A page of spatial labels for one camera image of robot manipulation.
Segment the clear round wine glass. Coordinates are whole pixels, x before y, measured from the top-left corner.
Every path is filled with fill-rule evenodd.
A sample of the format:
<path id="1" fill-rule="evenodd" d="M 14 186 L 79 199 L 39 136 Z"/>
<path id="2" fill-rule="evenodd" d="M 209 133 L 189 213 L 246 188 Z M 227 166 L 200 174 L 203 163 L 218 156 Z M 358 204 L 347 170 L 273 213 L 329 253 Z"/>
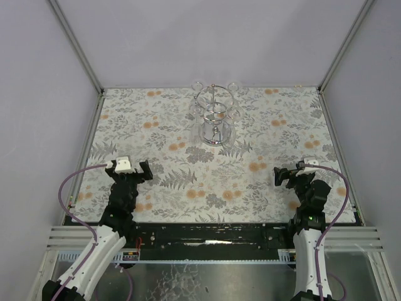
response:
<path id="1" fill-rule="evenodd" d="M 227 84 L 227 90 L 235 93 L 238 92 L 242 88 L 242 84 L 238 81 L 231 81 Z"/>

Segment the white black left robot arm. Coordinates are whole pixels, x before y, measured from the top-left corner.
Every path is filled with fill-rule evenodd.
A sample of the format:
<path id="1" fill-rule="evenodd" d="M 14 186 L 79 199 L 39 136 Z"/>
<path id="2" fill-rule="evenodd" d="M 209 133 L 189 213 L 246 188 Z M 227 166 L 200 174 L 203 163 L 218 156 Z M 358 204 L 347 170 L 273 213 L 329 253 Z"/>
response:
<path id="1" fill-rule="evenodd" d="M 88 166 L 69 175 L 60 185 L 59 204 L 63 211 L 86 227 L 92 239 L 79 257 L 56 281 L 48 280 L 42 289 L 42 300 L 90 300 L 112 259 L 128 242 L 136 242 L 137 225 L 133 220 L 138 197 L 137 186 L 154 177 L 148 161 L 139 163 L 141 171 L 132 167 L 128 156 L 105 164 Z M 81 172 L 103 168 L 113 179 L 108 204 L 96 228 L 76 217 L 65 206 L 61 193 L 64 185 Z"/>

